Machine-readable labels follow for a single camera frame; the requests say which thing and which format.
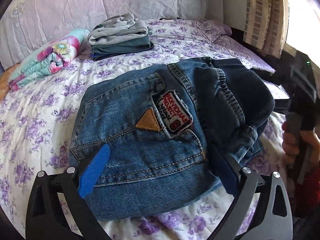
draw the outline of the dark blue folded garment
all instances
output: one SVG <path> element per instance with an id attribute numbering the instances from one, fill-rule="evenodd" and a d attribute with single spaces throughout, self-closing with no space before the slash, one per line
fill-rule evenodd
<path id="1" fill-rule="evenodd" d="M 150 42 L 149 35 L 124 41 L 114 45 L 97 45 L 91 47 L 90 54 L 95 61 L 108 57 L 119 56 L 128 53 L 137 53 L 153 49 L 154 44 Z"/>
<path id="2" fill-rule="evenodd" d="M 273 108 L 268 88 L 238 59 L 190 58 L 133 70 L 88 88 L 69 165 L 108 149 L 82 178 L 90 181 L 81 192 L 98 220 L 175 210 L 221 181 L 237 197 L 238 177 L 224 156 L 243 166 L 260 153 L 258 137 Z"/>

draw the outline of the beige curtain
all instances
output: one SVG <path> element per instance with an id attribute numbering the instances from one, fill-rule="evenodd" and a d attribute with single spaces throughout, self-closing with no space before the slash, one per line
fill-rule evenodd
<path id="1" fill-rule="evenodd" d="M 288 0 L 247 0 L 244 41 L 280 58 L 288 30 Z"/>

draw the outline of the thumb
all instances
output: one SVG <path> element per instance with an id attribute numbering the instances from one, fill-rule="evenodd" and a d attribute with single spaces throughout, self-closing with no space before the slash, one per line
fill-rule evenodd
<path id="1" fill-rule="evenodd" d="M 300 135 L 302 140 L 311 145 L 312 153 L 311 153 L 311 172 L 316 171 L 319 168 L 319 160 L 320 160 L 320 140 L 317 134 L 313 131 L 300 131 Z"/>

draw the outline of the bed sheet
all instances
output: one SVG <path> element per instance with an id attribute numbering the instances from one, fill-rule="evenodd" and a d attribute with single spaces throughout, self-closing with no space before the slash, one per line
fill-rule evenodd
<path id="1" fill-rule="evenodd" d="M 38 171 L 62 173 L 68 167 L 68 149 L 81 98 L 92 84 L 152 64 L 190 57 L 238 58 L 247 68 L 274 71 L 253 52 L 228 37 L 226 26 L 212 21 L 149 20 L 155 44 L 152 51 L 112 57 L 97 62 L 85 50 L 63 71 L 28 84 L 0 103 L 0 205 L 15 228 L 25 236 L 28 198 Z M 266 83 L 275 98 L 287 98 L 281 88 Z M 248 164 L 269 175 L 281 164 L 284 116 L 273 113 L 261 136 L 265 149 Z M 258 195 L 239 230 L 246 230 Z M 67 203 L 60 203 L 71 229 L 80 234 Z M 117 239 L 206 239 L 230 206 L 233 197 L 223 187 L 187 207 L 165 214 L 100 222 Z"/>

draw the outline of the human hand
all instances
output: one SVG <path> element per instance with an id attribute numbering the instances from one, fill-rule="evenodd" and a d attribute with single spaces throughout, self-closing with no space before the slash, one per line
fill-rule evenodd
<path id="1" fill-rule="evenodd" d="M 282 148 L 285 151 L 283 160 L 285 164 L 289 165 L 294 163 L 296 156 L 299 154 L 299 146 L 296 145 L 297 141 L 295 137 L 288 132 L 287 122 L 282 124 L 282 130 L 284 130 Z M 319 169 L 320 140 L 317 134 L 313 131 L 300 131 L 300 135 L 302 140 L 310 144 L 312 147 L 310 158 L 310 172 L 312 173 Z"/>

